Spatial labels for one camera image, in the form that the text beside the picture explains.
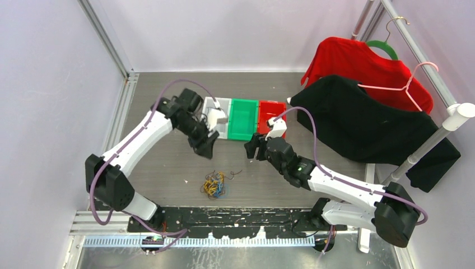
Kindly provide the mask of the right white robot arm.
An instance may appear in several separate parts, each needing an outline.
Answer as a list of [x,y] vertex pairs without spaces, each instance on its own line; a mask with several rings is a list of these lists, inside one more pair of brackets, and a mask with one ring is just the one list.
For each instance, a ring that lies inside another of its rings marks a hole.
[[298,155],[282,137],[266,139],[255,133],[244,148],[247,158],[268,161],[290,185],[334,197],[320,198],[312,208],[310,221],[318,230],[332,225],[364,228],[405,248],[423,214],[400,184],[365,183],[334,172]]

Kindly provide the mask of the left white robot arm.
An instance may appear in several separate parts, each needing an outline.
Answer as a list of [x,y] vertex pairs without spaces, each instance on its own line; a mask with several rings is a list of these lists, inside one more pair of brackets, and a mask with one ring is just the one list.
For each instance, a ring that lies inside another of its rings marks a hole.
[[157,231],[164,222],[159,205],[139,194],[129,176],[138,162],[159,140],[174,130],[188,138],[194,153],[211,159],[219,136],[216,126],[228,120],[218,100],[207,114],[199,115],[203,98],[184,89],[171,99],[160,98],[146,116],[124,139],[101,156],[92,154],[85,161],[86,190],[112,210],[126,212],[141,219],[149,231]]

